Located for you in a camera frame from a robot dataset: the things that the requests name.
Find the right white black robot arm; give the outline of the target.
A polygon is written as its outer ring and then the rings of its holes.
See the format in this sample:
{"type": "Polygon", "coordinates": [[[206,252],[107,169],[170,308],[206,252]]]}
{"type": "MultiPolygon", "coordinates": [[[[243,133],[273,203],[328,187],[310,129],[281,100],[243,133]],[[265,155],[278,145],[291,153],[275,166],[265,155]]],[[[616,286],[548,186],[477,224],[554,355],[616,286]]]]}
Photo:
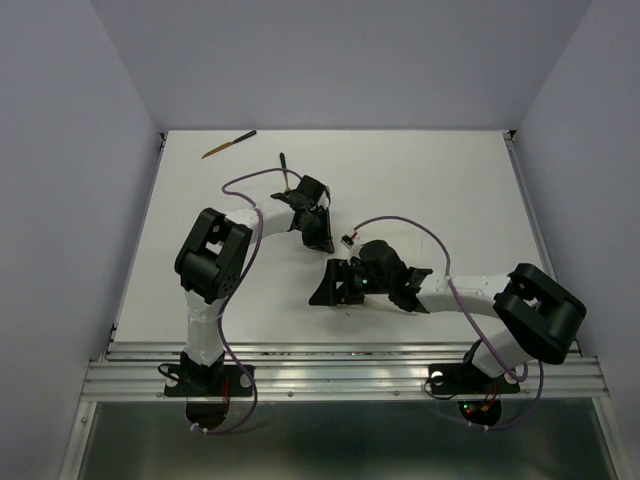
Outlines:
{"type": "Polygon", "coordinates": [[[507,274],[451,277],[400,260],[332,259],[309,303],[359,305],[368,295],[384,295],[410,313],[457,312],[469,322],[476,316],[502,322],[499,333],[480,333],[460,363],[436,366],[441,394],[482,390],[532,360],[562,364],[587,313],[573,294],[528,263],[507,274]]]}

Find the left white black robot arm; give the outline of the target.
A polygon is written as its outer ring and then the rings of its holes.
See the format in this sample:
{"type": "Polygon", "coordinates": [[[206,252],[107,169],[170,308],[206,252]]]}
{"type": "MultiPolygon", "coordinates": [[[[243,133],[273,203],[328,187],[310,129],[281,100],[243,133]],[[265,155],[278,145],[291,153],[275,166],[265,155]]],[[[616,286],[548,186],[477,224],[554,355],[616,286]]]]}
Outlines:
{"type": "Polygon", "coordinates": [[[203,210],[174,264],[187,301],[187,339],[172,379],[180,386],[210,394],[224,376],[225,348],[219,332],[223,306],[242,281],[249,248],[265,238],[301,233],[303,245],[335,251],[326,201],[295,193],[274,194],[258,205],[231,213],[203,210]]]}

